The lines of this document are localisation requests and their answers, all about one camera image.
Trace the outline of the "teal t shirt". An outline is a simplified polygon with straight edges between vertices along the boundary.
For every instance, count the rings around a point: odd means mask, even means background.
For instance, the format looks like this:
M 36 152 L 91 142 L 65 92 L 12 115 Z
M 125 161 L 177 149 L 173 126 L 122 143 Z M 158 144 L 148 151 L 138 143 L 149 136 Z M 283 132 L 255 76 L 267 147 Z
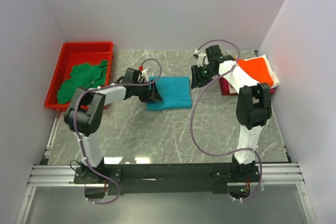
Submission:
M 190 79 L 188 76 L 160 77 L 155 82 L 162 102 L 149 102 L 148 111 L 190 109 L 192 107 Z

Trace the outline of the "orange t shirt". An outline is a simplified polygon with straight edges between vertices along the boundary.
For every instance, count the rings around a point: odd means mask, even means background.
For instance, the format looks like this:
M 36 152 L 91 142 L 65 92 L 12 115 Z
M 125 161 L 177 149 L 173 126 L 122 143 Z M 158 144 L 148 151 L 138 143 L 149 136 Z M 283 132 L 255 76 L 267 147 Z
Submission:
M 249 60 L 239 60 L 238 65 L 254 80 L 259 83 L 267 83 L 270 87 L 274 84 L 268 71 L 265 59 L 262 57 Z

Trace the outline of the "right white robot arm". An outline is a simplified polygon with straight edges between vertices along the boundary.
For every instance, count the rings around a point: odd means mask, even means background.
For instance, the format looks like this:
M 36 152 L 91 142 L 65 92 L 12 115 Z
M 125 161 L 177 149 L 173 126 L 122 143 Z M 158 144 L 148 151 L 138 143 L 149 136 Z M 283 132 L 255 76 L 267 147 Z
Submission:
M 197 64 L 191 67 L 191 89 L 208 87 L 216 77 L 222 77 L 238 93 L 236 117 L 240 124 L 237 151 L 233 153 L 230 175 L 235 181 L 259 175 L 255 165 L 255 150 L 259 136 L 271 118 L 270 87 L 250 77 L 231 55 L 223 55 L 218 45 L 195 50 Z

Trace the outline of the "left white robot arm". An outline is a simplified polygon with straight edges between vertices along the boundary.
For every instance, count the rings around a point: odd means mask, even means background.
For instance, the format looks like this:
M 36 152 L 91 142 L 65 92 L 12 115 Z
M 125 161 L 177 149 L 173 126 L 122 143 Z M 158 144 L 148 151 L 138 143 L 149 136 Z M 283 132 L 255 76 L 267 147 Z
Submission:
M 100 152 L 97 131 L 102 121 L 104 108 L 114 102 L 138 97 L 141 102 L 162 102 L 155 79 L 149 80 L 143 70 L 128 68 L 116 82 L 93 89 L 77 88 L 64 116 L 64 122 L 77 138 L 81 152 L 78 177 L 99 183 L 109 180 L 104 168 L 104 157 Z

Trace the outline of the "dark red folded t shirt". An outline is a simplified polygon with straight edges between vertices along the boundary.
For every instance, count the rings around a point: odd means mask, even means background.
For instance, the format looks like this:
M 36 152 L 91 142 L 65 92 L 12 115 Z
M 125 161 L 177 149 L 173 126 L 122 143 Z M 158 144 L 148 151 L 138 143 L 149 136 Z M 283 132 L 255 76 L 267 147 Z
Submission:
M 219 85 L 222 95 L 238 95 L 237 91 L 225 78 L 219 79 Z

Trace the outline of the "green t shirt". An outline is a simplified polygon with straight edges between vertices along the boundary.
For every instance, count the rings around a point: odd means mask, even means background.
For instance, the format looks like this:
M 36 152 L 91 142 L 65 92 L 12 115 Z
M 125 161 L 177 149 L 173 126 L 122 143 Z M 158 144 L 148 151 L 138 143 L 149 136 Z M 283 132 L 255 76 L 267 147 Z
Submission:
M 70 78 L 65 80 L 57 91 L 59 104 L 71 101 L 77 88 L 92 89 L 105 84 L 108 61 L 101 60 L 97 65 L 83 63 L 72 67 Z

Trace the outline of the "white folded t shirt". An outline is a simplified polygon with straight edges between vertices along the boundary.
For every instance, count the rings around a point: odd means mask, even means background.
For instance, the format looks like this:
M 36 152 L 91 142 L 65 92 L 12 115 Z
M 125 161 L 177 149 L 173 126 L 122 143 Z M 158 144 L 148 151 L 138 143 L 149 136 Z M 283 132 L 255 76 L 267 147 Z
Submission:
M 266 56 L 266 55 L 262 55 L 262 56 L 259 56 L 259 57 L 262 57 L 262 58 L 265 59 L 265 62 L 266 62 L 266 64 L 267 64 L 267 68 L 268 68 L 268 71 L 269 71 L 269 73 L 270 73 L 270 75 L 271 75 L 271 78 L 273 79 L 273 81 L 278 82 L 279 79 L 278 79 L 278 77 L 276 76 L 275 72 L 273 71 L 273 69 L 272 69 L 272 67 L 271 67 L 271 64 L 270 64 L 270 62 L 269 62 L 267 56 Z

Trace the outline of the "red plastic bin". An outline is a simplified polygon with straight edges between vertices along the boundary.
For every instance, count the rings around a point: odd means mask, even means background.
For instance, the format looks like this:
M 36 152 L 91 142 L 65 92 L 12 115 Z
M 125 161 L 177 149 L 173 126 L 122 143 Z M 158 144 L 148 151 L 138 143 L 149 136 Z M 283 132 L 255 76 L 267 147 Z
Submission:
M 61 84 L 70 78 L 69 74 L 73 66 L 83 63 L 97 65 L 101 60 L 106 60 L 108 66 L 104 84 L 108 85 L 111 77 L 112 59 L 113 42 L 111 41 L 67 42 L 63 44 L 46 96 L 45 107 L 56 112 L 66 111 L 68 104 L 58 103 L 57 91 Z

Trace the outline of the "black base beam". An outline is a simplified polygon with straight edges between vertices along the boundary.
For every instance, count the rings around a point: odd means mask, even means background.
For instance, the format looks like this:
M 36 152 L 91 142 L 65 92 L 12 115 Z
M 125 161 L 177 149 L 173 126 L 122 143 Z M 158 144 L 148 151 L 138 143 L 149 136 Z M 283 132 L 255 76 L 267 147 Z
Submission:
M 105 165 L 103 177 L 80 166 L 75 171 L 74 184 L 85 186 L 85 195 L 93 199 L 112 195 L 150 193 L 212 192 L 227 194 L 230 183 L 241 184 L 239 193 L 246 198 L 249 184 L 260 180 L 255 163 L 234 165 L 232 163 L 204 164 L 132 164 Z

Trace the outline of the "aluminium frame rail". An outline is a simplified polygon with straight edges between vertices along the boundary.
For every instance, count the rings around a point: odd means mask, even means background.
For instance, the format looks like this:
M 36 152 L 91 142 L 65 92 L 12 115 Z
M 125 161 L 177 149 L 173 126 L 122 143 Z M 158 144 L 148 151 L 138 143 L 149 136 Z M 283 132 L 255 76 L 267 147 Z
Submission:
M 56 137 L 61 113 L 55 116 L 44 157 L 49 158 Z M 300 185 L 304 184 L 304 178 L 297 163 L 264 163 L 262 165 L 262 185 Z M 28 181 L 32 187 L 42 186 L 75 186 L 75 171 L 69 165 L 35 165 L 33 166 Z

